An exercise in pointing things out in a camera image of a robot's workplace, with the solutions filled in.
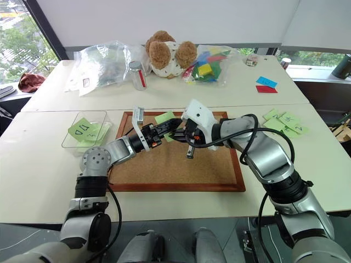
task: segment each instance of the white table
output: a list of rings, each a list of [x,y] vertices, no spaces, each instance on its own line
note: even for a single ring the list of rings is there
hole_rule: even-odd
[[[73,61],[61,61],[22,112],[126,110],[138,105],[152,108],[185,108],[192,98],[208,107],[309,103],[274,56],[261,56],[255,67],[236,61],[225,86],[186,84],[181,78],[165,79],[153,73],[146,78],[148,88],[137,91],[131,83],[112,84],[79,97],[78,91],[64,92]],[[266,77],[278,82],[277,94],[256,90],[256,80]]]
[[[276,108],[299,116],[310,132],[292,142],[296,170],[315,184],[313,192],[327,211],[351,209],[351,159],[310,104],[213,108],[227,111],[230,118]],[[61,142],[77,112],[21,112],[0,138],[0,222],[62,223],[74,196],[79,158]],[[123,111],[108,111],[115,124],[112,140]],[[286,151],[285,141],[277,139]],[[124,221],[255,216],[264,190],[248,167],[241,165],[246,186],[243,193],[224,192],[121,192]],[[117,220],[110,195],[107,213]],[[264,215],[274,208],[267,202]]]

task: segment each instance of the teddy bear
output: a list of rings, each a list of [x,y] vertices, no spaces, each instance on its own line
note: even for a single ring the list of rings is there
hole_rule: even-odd
[[[152,70],[168,79],[182,74],[196,59],[196,47],[190,41],[177,43],[166,31],[157,31],[146,43]]]

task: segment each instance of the red block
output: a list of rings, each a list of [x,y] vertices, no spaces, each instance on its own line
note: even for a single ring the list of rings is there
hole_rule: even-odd
[[[211,62],[222,60],[222,59],[225,59],[225,58],[227,58],[227,57],[226,56],[210,56],[210,57],[207,58],[207,62],[211,63]]]
[[[273,89],[269,86],[264,86],[264,85],[257,85],[256,89],[260,93],[278,93],[276,89]]]

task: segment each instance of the clear plastic bag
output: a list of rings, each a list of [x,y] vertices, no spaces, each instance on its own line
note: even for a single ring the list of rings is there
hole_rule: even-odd
[[[79,90],[79,96],[83,96],[96,88],[128,81],[131,61],[140,61],[146,75],[151,72],[150,59],[142,45],[112,41],[75,52],[65,91]]]
[[[182,74],[182,79],[189,84],[216,83],[225,85],[227,71],[235,61],[242,60],[237,49],[224,45],[199,45],[197,59]]]

